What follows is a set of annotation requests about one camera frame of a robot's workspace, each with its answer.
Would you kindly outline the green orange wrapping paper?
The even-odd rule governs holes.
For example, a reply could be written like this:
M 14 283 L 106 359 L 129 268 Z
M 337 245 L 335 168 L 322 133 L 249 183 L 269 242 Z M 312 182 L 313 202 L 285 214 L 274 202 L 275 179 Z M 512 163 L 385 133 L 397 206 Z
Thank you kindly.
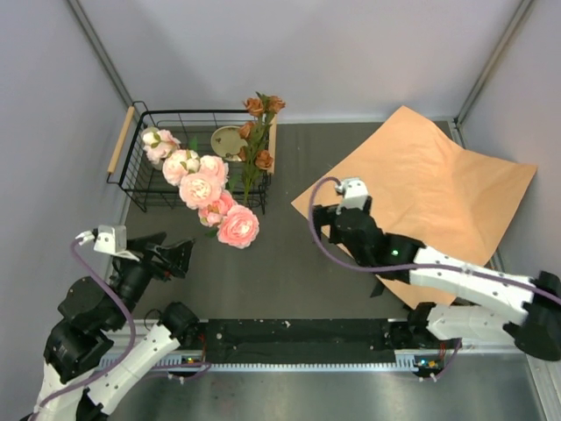
M 327 174 L 366 184 L 382 230 L 483 266 L 536 171 L 535 165 L 468 151 L 402 106 Z

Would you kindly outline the pink flower bunch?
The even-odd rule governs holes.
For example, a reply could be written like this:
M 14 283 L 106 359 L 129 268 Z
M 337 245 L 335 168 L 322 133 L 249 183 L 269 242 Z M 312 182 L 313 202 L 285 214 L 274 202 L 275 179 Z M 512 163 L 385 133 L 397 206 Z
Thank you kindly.
M 222 195 L 228 181 L 229 166 L 215 155 L 199 155 L 180 149 L 163 163 L 162 174 L 168 184 L 179 190 L 179 197 L 191 210 L 212 205 Z

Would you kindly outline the large pink peony stem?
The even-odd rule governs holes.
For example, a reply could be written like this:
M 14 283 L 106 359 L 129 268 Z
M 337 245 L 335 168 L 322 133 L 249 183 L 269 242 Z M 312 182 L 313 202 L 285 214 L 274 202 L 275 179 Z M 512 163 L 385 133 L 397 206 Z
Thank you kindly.
M 146 158 L 153 165 L 159 165 L 181 146 L 181 142 L 169 130 L 156 127 L 142 131 L 141 140 Z

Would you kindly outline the orange rose stem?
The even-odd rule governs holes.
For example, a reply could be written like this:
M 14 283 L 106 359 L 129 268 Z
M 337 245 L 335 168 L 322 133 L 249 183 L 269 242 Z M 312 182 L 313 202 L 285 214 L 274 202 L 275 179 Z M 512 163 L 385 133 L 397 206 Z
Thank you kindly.
M 239 158 L 244 163 L 242 181 L 244 185 L 244 205 L 250 202 L 250 193 L 262 174 L 267 172 L 274 163 L 274 157 L 268 151 L 269 136 L 273 121 L 286 107 L 285 101 L 274 95 L 259 92 L 244 100 L 245 111 L 251 117 L 239 129 L 238 134 L 246 144 L 240 148 Z

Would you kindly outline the black gold-lettered ribbon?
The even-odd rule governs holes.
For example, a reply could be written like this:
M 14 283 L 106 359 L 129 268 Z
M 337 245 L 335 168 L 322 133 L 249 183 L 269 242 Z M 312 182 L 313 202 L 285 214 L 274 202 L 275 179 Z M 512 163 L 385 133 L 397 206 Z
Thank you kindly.
M 373 286 L 371 298 L 381 296 L 386 289 L 386 285 L 382 281 L 376 281 Z

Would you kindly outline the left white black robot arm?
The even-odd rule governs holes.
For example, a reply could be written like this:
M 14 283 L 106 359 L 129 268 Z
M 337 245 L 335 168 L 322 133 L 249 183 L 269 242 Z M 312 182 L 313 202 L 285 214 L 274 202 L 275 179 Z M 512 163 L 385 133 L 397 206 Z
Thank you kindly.
M 142 339 L 132 313 L 150 282 L 183 278 L 194 239 L 165 245 L 167 235 L 127 239 L 122 225 L 101 225 L 77 235 L 75 253 L 90 244 L 110 256 L 113 274 L 93 268 L 59 304 L 60 322 L 43 353 L 43 382 L 29 420 L 106 420 L 127 393 L 168 354 L 204 351 L 200 319 L 185 304 L 170 303 Z

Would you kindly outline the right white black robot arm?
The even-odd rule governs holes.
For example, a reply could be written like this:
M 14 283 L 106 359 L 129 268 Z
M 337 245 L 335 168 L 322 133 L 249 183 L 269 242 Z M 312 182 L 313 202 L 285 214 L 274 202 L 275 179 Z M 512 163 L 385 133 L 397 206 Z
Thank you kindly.
M 350 252 L 351 270 L 470 302 L 468 307 L 419 303 L 415 314 L 424 317 L 408 327 L 416 345 L 431 346 L 438 339 L 505 340 L 540 360 L 560 359 L 558 276 L 547 271 L 536 277 L 510 275 L 471 265 L 420 240 L 383 232 L 368 211 L 368 204 L 312 206 L 309 221 L 315 242 L 329 227 L 329 242 Z

